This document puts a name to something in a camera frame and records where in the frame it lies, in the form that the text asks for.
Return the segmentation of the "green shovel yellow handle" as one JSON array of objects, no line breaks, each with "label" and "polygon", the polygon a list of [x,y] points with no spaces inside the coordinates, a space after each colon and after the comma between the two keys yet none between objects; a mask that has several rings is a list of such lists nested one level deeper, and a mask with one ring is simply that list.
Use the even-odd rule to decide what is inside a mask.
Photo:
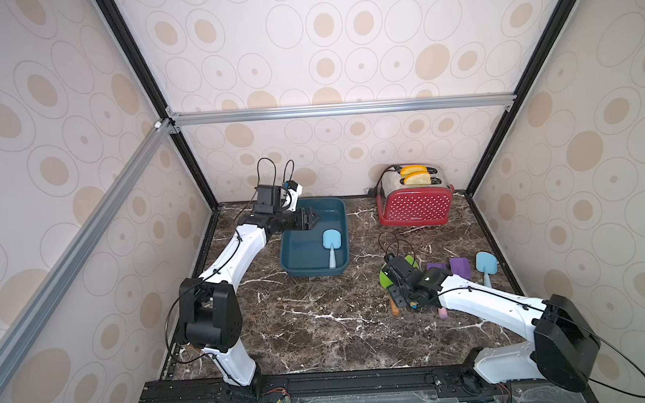
[{"label": "green shovel yellow handle", "polygon": [[412,255],[406,255],[405,261],[408,264],[408,266],[411,266],[413,269],[419,269],[419,264],[418,262],[416,262],[416,260]]}]

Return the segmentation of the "teal plastic storage box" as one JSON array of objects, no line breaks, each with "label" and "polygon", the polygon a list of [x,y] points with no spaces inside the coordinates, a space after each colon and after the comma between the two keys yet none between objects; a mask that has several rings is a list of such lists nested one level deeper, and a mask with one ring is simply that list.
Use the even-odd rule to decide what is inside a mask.
[{"label": "teal plastic storage box", "polygon": [[[346,204],[336,197],[304,198],[297,207],[312,209],[319,217],[310,231],[287,231],[282,235],[280,265],[293,277],[333,277],[342,275],[349,265]],[[327,230],[336,230],[340,244],[334,248],[335,266],[330,266],[330,247],[323,237]]]}]

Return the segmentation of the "green shovel orange handle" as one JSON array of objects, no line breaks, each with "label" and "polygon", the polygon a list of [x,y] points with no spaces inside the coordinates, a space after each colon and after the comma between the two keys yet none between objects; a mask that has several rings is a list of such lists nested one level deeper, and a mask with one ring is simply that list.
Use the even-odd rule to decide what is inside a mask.
[{"label": "green shovel orange handle", "polygon": [[389,294],[389,303],[390,303],[390,310],[394,316],[399,316],[401,314],[401,311],[399,310],[397,304],[395,303],[395,300],[393,298],[393,294],[391,293],[391,286],[394,284],[388,276],[383,272],[380,271],[379,273],[379,283],[380,285],[387,291]]}]

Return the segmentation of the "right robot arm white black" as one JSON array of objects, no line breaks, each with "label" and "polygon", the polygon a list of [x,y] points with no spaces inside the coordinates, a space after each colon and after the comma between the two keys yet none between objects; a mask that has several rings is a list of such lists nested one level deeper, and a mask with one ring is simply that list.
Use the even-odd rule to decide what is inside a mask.
[{"label": "right robot arm white black", "polygon": [[570,299],[510,294],[446,268],[422,271],[406,257],[390,253],[381,273],[399,308],[459,311],[523,338],[521,344],[473,349],[466,362],[469,377],[486,384],[534,379],[571,392],[587,389],[601,341]]}]

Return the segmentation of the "light blue toy shovel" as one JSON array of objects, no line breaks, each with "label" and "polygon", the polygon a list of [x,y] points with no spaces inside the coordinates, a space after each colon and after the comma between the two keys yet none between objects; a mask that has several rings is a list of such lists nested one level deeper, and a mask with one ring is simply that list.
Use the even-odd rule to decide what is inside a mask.
[{"label": "light blue toy shovel", "polygon": [[335,251],[341,248],[342,235],[337,229],[330,228],[323,234],[323,247],[329,252],[329,268],[334,270],[337,266]]}]

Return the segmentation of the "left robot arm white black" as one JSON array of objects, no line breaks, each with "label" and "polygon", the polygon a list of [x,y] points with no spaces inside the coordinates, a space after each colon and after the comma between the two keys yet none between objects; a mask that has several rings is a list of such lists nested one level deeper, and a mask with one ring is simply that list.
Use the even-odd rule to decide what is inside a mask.
[{"label": "left robot arm white black", "polygon": [[235,387],[255,383],[257,364],[240,340],[243,315],[236,291],[257,254],[271,235],[310,231],[321,220],[311,208],[266,213],[251,212],[237,220],[232,240],[215,263],[196,279],[186,279],[176,306],[179,309],[174,343],[190,345],[213,358],[224,381]]}]

